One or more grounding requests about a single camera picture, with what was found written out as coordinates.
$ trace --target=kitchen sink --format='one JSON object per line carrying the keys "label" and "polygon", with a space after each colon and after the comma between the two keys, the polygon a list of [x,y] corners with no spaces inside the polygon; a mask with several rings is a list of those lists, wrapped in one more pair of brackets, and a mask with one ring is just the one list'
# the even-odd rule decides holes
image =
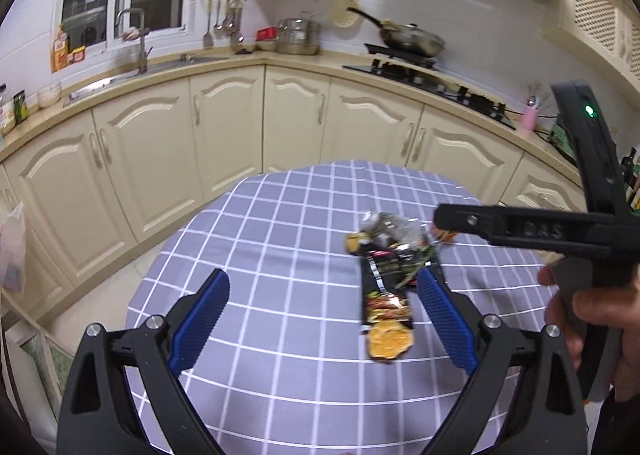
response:
{"label": "kitchen sink", "polygon": [[166,70],[179,69],[181,67],[188,67],[191,65],[202,65],[205,63],[215,63],[216,61],[224,61],[228,58],[221,58],[216,56],[193,56],[190,54],[183,54],[177,60],[165,61],[155,65],[149,65],[144,74],[141,74],[139,70],[132,70],[131,72],[124,72],[110,78],[98,80],[90,85],[78,88],[75,92],[69,94],[71,101],[79,101],[79,99],[85,98],[91,94],[95,94],[100,90],[108,88],[110,86],[122,85],[132,79],[141,78],[157,72],[165,72]]}

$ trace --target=pan handle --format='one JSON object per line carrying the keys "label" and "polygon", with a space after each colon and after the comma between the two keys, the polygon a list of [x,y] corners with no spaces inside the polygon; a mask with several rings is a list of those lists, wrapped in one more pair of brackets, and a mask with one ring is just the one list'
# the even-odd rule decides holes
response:
{"label": "pan handle", "polygon": [[367,14],[366,12],[361,11],[360,9],[356,9],[355,7],[347,7],[347,10],[350,11],[350,12],[354,12],[356,14],[359,14],[363,18],[368,19],[370,22],[375,24],[376,27],[378,27],[379,29],[382,29],[384,27],[382,25],[382,22],[378,18],[374,18],[372,15]]}

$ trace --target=kitchen table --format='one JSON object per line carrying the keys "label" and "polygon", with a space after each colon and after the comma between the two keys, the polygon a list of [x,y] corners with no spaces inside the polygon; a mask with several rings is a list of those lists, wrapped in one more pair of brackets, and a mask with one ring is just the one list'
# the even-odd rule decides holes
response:
{"label": "kitchen table", "polygon": [[[369,359],[358,259],[345,253],[344,236],[367,211],[429,222],[443,202],[478,204],[438,175],[362,161],[248,178],[164,244],[130,302],[127,327],[164,315],[220,267],[231,280],[229,303],[180,380],[228,455],[417,455],[465,374],[414,294],[414,346],[392,363]],[[449,286],[482,313],[542,329],[551,292],[536,284],[533,252],[460,235],[440,261]],[[137,370],[129,378],[150,441],[168,450]],[[515,382],[510,372],[480,447],[495,440]]]}

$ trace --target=red box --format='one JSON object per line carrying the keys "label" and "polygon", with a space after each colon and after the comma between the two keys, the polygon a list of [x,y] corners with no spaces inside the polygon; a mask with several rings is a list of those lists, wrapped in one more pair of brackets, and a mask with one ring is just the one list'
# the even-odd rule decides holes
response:
{"label": "red box", "polygon": [[255,34],[256,41],[271,40],[278,37],[277,27],[267,27],[266,29],[260,29]]}

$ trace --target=kitchen cabinet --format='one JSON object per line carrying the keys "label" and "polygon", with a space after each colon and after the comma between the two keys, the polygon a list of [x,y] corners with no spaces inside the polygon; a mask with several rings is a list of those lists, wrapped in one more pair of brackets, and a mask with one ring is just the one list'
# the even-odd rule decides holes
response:
{"label": "kitchen cabinet", "polygon": [[630,86],[640,92],[640,17],[631,9],[625,10],[625,58],[622,72]]}
{"label": "kitchen cabinet", "polygon": [[144,88],[93,112],[105,167],[139,242],[204,204],[188,79]]}
{"label": "kitchen cabinet", "polygon": [[484,204],[496,204],[522,154],[520,148],[490,132],[426,106],[408,167],[443,175]]}
{"label": "kitchen cabinet", "polygon": [[622,0],[553,0],[544,34],[640,109],[640,21]]}
{"label": "kitchen cabinet", "polygon": [[[11,213],[18,205],[9,178],[0,165],[0,213],[2,217]],[[71,292],[73,285],[53,262],[42,242],[30,224],[30,216],[25,215],[26,255],[24,290],[12,293],[15,302],[34,319],[39,319],[56,302]]]}
{"label": "kitchen cabinet", "polygon": [[91,111],[32,140],[4,167],[30,226],[73,285],[136,244],[100,153]]}
{"label": "kitchen cabinet", "polygon": [[363,159],[403,167],[421,113],[420,102],[333,80],[321,162]]}
{"label": "kitchen cabinet", "polygon": [[508,206],[586,211],[581,188],[528,154],[520,162],[502,202]]}
{"label": "kitchen cabinet", "polygon": [[268,67],[264,85],[264,172],[320,164],[330,79]]}
{"label": "kitchen cabinet", "polygon": [[262,173],[264,67],[191,78],[196,155],[205,200]]}
{"label": "kitchen cabinet", "polygon": [[625,54],[624,8],[620,0],[554,0],[546,35],[611,76]]}

